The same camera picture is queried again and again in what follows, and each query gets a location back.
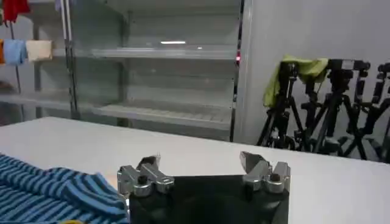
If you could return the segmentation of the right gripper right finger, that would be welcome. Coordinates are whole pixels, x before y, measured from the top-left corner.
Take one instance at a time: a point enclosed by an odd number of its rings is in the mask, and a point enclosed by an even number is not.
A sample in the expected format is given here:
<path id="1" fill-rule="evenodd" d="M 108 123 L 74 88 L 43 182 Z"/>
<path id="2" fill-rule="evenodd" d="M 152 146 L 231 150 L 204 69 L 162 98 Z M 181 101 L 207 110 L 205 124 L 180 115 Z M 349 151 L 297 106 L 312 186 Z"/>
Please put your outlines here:
<path id="1" fill-rule="evenodd" d="M 277 162 L 273 167 L 259 154 L 240 152 L 241 165 L 246 172 L 243 183 L 253 192 L 264 190 L 270 194 L 290 192 L 291 168 L 286 162 Z"/>

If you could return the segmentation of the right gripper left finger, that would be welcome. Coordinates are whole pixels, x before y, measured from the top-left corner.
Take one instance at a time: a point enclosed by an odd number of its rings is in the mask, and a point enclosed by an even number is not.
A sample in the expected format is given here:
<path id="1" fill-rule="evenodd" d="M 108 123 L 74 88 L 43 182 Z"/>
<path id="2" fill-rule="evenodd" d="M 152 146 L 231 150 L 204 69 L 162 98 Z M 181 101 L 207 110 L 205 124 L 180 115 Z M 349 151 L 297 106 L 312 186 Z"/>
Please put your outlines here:
<path id="1" fill-rule="evenodd" d="M 141 159 L 136 167 L 121 166 L 117 171 L 118 192 L 134 197 L 148 197 L 157 191 L 168 194 L 175 185 L 175 178 L 159 169 L 160 155 Z"/>

